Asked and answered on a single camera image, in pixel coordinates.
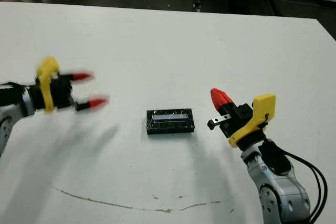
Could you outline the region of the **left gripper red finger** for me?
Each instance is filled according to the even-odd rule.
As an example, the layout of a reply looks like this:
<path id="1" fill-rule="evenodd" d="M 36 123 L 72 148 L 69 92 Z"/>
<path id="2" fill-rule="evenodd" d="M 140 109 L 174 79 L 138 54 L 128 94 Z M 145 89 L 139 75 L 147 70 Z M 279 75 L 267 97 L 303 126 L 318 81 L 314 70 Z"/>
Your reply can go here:
<path id="1" fill-rule="evenodd" d="M 64 73 L 61 76 L 70 81 L 86 81 L 94 78 L 94 75 L 91 72 Z"/>
<path id="2" fill-rule="evenodd" d="M 91 97 L 83 101 L 76 102 L 76 111 L 95 110 L 109 102 L 108 97 Z"/>

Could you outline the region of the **black right gripper body, yellow mount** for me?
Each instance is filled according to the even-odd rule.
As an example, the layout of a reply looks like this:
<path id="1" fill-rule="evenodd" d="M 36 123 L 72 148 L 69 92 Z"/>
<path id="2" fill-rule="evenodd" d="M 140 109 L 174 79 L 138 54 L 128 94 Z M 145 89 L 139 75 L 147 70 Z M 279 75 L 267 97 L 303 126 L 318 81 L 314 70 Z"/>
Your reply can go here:
<path id="1" fill-rule="evenodd" d="M 276 96 L 264 94 L 253 99 L 253 105 L 244 103 L 229 108 L 224 115 L 210 119 L 207 126 L 210 130 L 219 127 L 231 147 L 250 147 L 266 140 L 264 130 L 274 118 Z"/>

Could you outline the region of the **black left gripper body, yellow mount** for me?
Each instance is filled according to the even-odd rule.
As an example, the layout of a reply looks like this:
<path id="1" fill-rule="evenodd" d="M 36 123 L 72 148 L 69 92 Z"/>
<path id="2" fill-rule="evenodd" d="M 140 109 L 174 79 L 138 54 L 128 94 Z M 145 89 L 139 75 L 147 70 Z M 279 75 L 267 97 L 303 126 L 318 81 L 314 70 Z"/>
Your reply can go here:
<path id="1" fill-rule="evenodd" d="M 76 106 L 70 76 L 60 73 L 54 57 L 45 58 L 37 67 L 35 83 L 28 86 L 28 94 L 34 108 L 45 113 Z"/>

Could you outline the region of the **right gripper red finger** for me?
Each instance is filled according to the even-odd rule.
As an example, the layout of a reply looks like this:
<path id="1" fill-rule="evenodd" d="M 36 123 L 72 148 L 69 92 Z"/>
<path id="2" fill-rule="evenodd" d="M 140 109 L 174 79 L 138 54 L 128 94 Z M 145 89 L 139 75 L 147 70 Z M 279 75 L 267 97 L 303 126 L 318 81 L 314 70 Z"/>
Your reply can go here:
<path id="1" fill-rule="evenodd" d="M 213 105 L 216 110 L 219 110 L 223 106 L 236 107 L 233 100 L 222 90 L 213 88 Z"/>
<path id="2" fill-rule="evenodd" d="M 219 89 L 211 89 L 211 99 L 216 111 L 220 115 L 226 114 L 226 111 L 234 105 L 233 100 L 224 91 Z"/>

